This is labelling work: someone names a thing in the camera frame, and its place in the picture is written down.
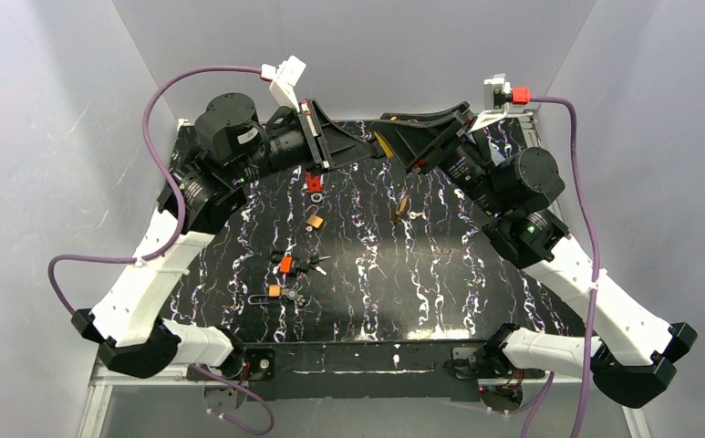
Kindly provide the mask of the yellow padlock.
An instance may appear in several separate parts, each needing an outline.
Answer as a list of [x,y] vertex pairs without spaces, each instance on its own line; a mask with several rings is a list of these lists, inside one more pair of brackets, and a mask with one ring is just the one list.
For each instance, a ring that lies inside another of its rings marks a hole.
[[394,153],[393,153],[392,149],[389,147],[389,144],[387,143],[387,141],[377,131],[374,132],[374,137],[376,139],[376,142],[378,143],[378,146],[384,152],[386,157],[388,159],[392,159],[394,157]]

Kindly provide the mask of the large brass padlock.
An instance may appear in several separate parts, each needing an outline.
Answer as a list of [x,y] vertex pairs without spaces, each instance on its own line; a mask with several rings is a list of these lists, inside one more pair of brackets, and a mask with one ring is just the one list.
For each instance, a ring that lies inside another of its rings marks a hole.
[[393,214],[393,221],[395,223],[397,223],[401,220],[401,217],[406,210],[408,202],[409,202],[409,196],[407,194],[403,194],[400,197],[398,203],[396,204],[395,212]]

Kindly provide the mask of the small brass padlock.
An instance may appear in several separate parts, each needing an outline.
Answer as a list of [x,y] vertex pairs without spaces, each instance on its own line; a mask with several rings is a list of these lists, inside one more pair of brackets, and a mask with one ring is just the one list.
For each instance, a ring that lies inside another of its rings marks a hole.
[[312,208],[306,217],[306,230],[311,233],[321,229],[326,220],[317,212],[316,208]]

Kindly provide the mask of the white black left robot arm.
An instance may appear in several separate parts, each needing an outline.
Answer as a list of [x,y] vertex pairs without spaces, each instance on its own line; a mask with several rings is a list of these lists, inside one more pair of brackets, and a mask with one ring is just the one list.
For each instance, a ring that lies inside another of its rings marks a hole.
[[245,185],[301,166],[314,175],[380,158],[374,141],[343,130],[313,99],[280,107],[267,122],[254,101],[213,98],[193,125],[197,140],[170,169],[134,256],[97,305],[72,318],[98,346],[108,370],[146,379],[171,365],[205,365],[226,375],[244,366],[245,345],[228,329],[184,325],[161,308],[192,262],[246,204]]

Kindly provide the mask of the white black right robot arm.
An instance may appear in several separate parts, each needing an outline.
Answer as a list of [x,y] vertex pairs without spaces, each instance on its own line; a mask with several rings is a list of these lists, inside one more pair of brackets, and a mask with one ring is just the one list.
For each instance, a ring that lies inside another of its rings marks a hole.
[[474,113],[467,103],[434,113],[386,113],[372,123],[381,148],[407,171],[441,170],[488,217],[483,233],[498,255],[556,293],[586,324],[583,337],[505,324],[458,371],[548,370],[586,376],[608,398],[640,408],[673,381],[697,339],[634,300],[588,255],[550,209],[564,190],[555,158],[540,147],[511,156],[485,135],[506,117],[501,106]]

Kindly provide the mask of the clear plastic screw box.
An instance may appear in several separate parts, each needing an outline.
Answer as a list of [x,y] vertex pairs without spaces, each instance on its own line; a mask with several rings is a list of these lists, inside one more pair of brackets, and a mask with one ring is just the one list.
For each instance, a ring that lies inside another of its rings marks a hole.
[[494,168],[499,166],[508,158],[508,155],[505,153],[504,149],[500,149],[485,135],[479,137],[477,139],[477,143],[482,156],[482,163],[485,167]]

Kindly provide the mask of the orange black padlock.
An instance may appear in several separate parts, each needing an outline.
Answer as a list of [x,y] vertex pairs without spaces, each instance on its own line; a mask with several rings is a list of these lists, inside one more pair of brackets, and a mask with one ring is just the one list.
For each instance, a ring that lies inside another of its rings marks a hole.
[[275,250],[269,255],[271,263],[277,265],[277,272],[285,276],[296,276],[300,259],[288,254],[286,251]]

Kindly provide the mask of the long shackle orange padlock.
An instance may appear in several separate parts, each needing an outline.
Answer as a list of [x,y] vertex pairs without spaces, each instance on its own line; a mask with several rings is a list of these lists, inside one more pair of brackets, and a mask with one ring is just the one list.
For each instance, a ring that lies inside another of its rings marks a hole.
[[282,295],[282,287],[279,285],[270,285],[263,294],[249,295],[247,304],[251,306],[266,306],[272,300],[280,298]]

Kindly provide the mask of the red handled adjustable wrench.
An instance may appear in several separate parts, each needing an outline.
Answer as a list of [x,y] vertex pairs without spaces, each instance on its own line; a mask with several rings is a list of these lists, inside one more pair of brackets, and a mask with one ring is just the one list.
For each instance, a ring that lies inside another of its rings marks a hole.
[[321,203],[324,199],[322,179],[319,175],[306,172],[306,186],[311,203]]

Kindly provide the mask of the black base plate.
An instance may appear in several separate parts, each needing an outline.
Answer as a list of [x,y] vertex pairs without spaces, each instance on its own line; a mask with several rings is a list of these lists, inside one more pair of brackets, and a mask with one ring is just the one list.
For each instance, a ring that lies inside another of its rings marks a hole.
[[479,400],[484,384],[521,384],[542,370],[501,374],[482,364],[481,339],[246,343],[216,367],[266,401],[449,398]]

